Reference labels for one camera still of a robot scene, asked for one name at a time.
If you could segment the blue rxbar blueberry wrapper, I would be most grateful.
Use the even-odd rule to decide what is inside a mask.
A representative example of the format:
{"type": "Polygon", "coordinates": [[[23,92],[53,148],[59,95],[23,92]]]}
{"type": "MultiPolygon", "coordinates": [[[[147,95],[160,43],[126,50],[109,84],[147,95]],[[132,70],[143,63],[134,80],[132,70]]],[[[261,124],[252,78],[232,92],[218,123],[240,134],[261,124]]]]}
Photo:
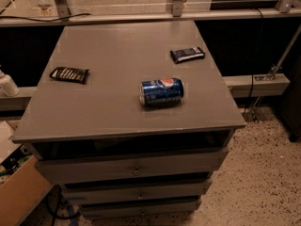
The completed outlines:
{"type": "Polygon", "coordinates": [[[171,50],[170,55],[176,64],[205,58],[205,52],[198,46],[181,50],[171,50]]]}

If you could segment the blue pepsi can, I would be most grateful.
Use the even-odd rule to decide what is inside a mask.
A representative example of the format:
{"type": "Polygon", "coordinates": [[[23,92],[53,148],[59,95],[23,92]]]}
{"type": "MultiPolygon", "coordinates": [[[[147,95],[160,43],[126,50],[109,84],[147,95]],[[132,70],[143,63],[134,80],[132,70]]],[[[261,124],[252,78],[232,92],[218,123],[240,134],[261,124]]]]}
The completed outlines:
{"type": "Polygon", "coordinates": [[[164,105],[177,103],[184,95],[184,84],[179,78],[144,81],[139,86],[142,105],[164,105]]]}

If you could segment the black rxbar chocolate wrapper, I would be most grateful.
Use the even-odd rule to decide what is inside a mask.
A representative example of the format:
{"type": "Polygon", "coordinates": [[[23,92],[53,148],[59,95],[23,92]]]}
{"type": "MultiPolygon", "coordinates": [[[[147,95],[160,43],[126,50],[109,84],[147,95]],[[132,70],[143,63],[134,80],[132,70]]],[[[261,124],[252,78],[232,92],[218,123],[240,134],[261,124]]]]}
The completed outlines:
{"type": "Polygon", "coordinates": [[[50,74],[50,78],[55,81],[72,82],[84,84],[89,69],[78,69],[70,67],[56,67],[50,74]]]}

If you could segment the grey drawer cabinet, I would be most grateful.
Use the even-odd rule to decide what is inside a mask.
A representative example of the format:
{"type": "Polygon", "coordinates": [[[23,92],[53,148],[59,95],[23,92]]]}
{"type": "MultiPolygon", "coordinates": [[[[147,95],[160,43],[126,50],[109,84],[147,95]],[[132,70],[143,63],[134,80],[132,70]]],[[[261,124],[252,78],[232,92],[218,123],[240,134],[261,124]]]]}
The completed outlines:
{"type": "Polygon", "coordinates": [[[89,69],[85,84],[44,75],[15,133],[37,170],[86,218],[193,211],[245,126],[210,56],[176,64],[171,50],[202,46],[192,22],[66,27],[49,67],[89,69]],[[142,105],[144,81],[179,78],[177,103],[142,105]]]}

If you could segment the white pipe fitting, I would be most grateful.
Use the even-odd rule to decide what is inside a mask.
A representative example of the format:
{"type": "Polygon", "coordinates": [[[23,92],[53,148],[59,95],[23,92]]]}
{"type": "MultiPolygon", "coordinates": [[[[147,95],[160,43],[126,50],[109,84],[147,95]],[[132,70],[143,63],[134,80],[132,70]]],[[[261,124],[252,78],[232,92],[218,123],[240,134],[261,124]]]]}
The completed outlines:
{"type": "Polygon", "coordinates": [[[0,70],[0,88],[8,97],[16,96],[20,90],[10,75],[0,70]]]}

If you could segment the cardboard box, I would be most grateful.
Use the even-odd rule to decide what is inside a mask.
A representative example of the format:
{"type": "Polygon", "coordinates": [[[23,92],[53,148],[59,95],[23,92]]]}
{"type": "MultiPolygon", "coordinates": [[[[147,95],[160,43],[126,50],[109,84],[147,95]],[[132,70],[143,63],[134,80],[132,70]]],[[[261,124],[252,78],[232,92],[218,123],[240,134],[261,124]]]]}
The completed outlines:
{"type": "Polygon", "coordinates": [[[0,226],[20,226],[52,189],[27,146],[11,141],[16,121],[0,122],[0,226]]]}

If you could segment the metal frame rail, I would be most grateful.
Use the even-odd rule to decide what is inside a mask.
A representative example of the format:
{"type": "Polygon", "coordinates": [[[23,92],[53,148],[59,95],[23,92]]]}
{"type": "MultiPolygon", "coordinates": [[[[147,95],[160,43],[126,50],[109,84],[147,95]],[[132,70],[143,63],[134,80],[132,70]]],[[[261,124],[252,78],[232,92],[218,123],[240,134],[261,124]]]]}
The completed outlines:
{"type": "Polygon", "coordinates": [[[0,25],[298,17],[301,0],[0,0],[0,25]]]}

